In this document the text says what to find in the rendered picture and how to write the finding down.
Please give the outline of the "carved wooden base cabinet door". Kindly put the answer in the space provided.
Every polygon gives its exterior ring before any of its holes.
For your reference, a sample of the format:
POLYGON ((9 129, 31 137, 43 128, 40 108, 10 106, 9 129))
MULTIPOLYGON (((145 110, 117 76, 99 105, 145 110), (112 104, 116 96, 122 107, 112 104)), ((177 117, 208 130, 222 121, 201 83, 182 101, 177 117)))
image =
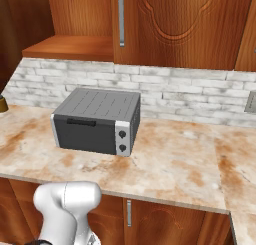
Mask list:
POLYGON ((141 200, 124 199, 125 245, 197 245, 205 212, 141 200), (132 226, 127 226, 127 200, 132 226))

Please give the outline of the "grey toaster oven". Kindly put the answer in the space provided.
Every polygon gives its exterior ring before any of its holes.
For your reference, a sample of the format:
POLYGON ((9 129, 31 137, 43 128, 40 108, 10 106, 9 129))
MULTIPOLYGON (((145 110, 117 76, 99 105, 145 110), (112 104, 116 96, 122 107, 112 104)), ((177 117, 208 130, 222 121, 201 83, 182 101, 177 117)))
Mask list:
POLYGON ((51 114, 56 145, 64 149, 128 157, 140 124, 137 92, 76 88, 51 114), (67 119, 96 126, 67 124, 67 119))

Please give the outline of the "brown round object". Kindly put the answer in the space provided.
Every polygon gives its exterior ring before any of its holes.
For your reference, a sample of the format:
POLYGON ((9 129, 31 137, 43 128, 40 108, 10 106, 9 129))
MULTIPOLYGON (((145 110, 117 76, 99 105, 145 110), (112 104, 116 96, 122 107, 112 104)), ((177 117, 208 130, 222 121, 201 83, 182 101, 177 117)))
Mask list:
POLYGON ((8 111, 8 109, 9 108, 6 99, 2 95, 0 95, 0 113, 6 112, 8 111))

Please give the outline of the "carved wooden wall cabinet door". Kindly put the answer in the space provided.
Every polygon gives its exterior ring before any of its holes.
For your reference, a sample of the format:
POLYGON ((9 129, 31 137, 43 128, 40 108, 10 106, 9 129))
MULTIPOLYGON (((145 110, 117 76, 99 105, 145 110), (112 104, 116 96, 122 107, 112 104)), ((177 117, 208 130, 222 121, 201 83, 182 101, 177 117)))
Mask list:
POLYGON ((111 0, 116 64, 210 70, 235 67, 251 0, 111 0))

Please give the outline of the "open wooden wall cabinet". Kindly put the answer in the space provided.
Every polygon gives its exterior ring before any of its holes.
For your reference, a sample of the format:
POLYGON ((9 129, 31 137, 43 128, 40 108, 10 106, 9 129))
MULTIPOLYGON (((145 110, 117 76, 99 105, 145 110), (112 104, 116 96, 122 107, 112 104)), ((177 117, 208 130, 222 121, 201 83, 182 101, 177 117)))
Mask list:
POLYGON ((111 0, 0 0, 0 92, 24 56, 112 62, 111 0))

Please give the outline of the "grey wall outlet plate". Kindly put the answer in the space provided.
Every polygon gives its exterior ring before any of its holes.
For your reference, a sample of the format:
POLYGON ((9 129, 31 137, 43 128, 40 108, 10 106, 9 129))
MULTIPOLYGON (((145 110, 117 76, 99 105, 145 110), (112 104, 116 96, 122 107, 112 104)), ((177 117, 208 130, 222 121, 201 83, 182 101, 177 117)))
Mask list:
POLYGON ((245 111, 248 113, 256 113, 256 91, 249 93, 245 111))

